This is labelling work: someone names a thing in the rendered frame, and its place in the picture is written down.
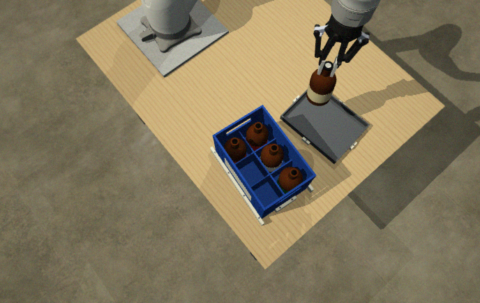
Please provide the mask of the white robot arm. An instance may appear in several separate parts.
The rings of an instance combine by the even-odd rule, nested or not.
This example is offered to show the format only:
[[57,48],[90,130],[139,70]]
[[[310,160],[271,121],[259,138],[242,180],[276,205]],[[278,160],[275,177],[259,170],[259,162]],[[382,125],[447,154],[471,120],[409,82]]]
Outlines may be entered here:
[[[333,0],[331,13],[342,25],[360,27],[366,24],[381,0]],[[141,23],[147,28],[141,41],[154,39],[162,53],[202,33],[189,15],[197,0],[141,0],[145,16]]]

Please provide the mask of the blue divided crate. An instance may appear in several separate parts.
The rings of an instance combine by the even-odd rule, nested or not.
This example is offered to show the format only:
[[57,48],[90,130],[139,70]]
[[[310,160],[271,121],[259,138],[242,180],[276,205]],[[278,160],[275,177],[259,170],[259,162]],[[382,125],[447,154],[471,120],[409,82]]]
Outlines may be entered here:
[[[242,124],[248,119],[250,120]],[[269,137],[265,145],[253,151],[252,147],[246,141],[246,131],[251,124],[256,122],[260,122],[267,127]],[[237,127],[239,124],[242,125]],[[228,134],[226,133],[235,127],[237,128]],[[302,155],[300,155],[296,147],[291,143],[289,138],[270,114],[259,114],[245,118],[231,126],[226,132],[217,142],[215,146],[216,152],[257,213],[260,215],[261,219],[272,213],[277,207],[281,206],[292,197],[307,189],[308,185],[316,177],[316,174],[311,167],[307,164]],[[236,163],[232,161],[224,149],[225,143],[230,138],[240,138],[246,144],[246,157]],[[268,144],[277,144],[284,152],[281,166],[271,173],[269,173],[260,160],[261,151]],[[303,181],[300,185],[284,194],[277,184],[277,180],[281,171],[287,167],[295,167],[299,169],[303,175]]]

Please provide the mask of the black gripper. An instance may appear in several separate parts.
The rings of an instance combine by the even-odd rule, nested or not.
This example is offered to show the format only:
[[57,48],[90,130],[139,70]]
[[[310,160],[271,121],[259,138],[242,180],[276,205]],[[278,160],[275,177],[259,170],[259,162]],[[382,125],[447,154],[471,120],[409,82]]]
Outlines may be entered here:
[[[314,28],[314,37],[315,37],[315,58],[319,59],[319,66],[317,70],[317,74],[320,75],[322,72],[324,63],[328,54],[331,51],[331,48],[335,45],[336,42],[341,43],[339,52],[335,58],[333,63],[333,69],[331,70],[330,77],[333,77],[336,69],[342,65],[342,61],[345,63],[349,63],[352,58],[356,55],[356,53],[366,44],[369,43],[369,33],[362,32],[363,25],[360,27],[348,27],[342,25],[331,14],[329,21],[325,24],[325,26],[320,26],[319,24],[315,25]],[[327,36],[329,37],[326,45],[324,48],[321,48],[321,39],[322,35],[326,32]],[[343,37],[344,36],[344,37]],[[346,48],[348,43],[355,40],[353,45],[350,49],[346,52]]]

